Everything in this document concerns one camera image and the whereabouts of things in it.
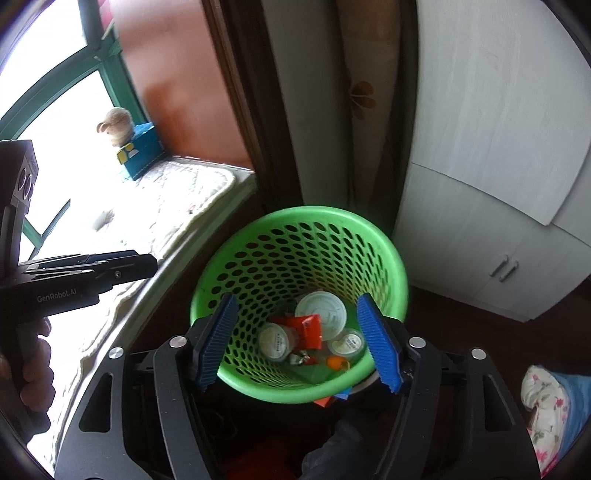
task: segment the finger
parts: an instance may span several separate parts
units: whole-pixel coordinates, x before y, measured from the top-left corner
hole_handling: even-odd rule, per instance
[[[39,338],[37,351],[22,368],[22,377],[26,382],[41,380],[47,375],[49,370],[49,360],[51,358],[51,347],[43,338]]]
[[[51,333],[51,323],[49,318],[45,317],[39,321],[39,335],[43,335],[44,337],[48,336]]]
[[[4,355],[0,355],[0,380],[11,380],[12,370]]]
[[[32,382],[21,390],[22,402],[33,411],[49,410],[56,396],[56,389],[51,386],[52,378]]]

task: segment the blue tissue box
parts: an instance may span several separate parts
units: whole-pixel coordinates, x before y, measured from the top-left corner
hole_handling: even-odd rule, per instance
[[[158,139],[154,124],[134,127],[131,141],[117,152],[117,159],[133,180],[140,178],[154,162],[164,158],[166,152]]]

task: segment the green plastic wastebasket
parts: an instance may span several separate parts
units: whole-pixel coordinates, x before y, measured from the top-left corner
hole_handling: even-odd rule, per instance
[[[332,207],[295,207],[250,223],[207,264],[191,303],[191,324],[210,315],[222,295],[238,299],[239,316],[218,376],[236,390],[275,403],[335,395],[374,370],[366,349],[346,372],[274,364],[258,349],[258,329],[287,301],[321,288],[339,296],[356,326],[355,304],[371,293],[384,315],[404,321],[408,282],[392,242],[366,219]]]

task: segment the blue gripper pad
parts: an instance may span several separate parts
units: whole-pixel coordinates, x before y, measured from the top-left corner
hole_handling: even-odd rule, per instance
[[[236,297],[231,295],[228,301],[220,302],[212,316],[214,324],[200,352],[199,372],[195,379],[196,384],[203,390],[216,381],[217,369],[222,363],[230,335],[236,325],[238,319]]]
[[[389,334],[384,328],[385,317],[369,293],[364,293],[357,301],[357,320],[369,352],[374,358],[380,380],[389,386],[390,392],[398,393],[402,387],[399,362],[401,352],[390,340]]]

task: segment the plush sheep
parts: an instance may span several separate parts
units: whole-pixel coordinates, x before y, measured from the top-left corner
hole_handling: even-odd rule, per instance
[[[125,108],[115,107],[107,113],[105,120],[96,126],[96,132],[108,133],[114,147],[123,147],[134,136],[134,121]]]

